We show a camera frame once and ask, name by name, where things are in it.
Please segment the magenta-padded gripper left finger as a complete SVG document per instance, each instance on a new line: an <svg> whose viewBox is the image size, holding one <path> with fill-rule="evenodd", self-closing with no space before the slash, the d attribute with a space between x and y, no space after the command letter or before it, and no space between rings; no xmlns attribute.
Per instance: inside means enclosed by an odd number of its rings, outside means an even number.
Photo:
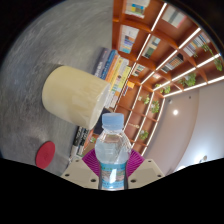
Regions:
<svg viewBox="0 0 224 224"><path fill-rule="evenodd" d="M62 178L83 188L99 187L100 166L95 150L90 150L82 159L74 159L62 174Z"/></svg>

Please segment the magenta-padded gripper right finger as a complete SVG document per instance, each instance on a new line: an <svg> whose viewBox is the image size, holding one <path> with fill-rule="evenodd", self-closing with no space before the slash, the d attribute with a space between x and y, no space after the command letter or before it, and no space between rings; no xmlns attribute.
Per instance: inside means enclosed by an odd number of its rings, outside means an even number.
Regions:
<svg viewBox="0 0 224 224"><path fill-rule="evenodd" d="M127 188L135 189L144 187L164 177L163 172L152 159L144 159L135 150L126 165Z"/></svg>

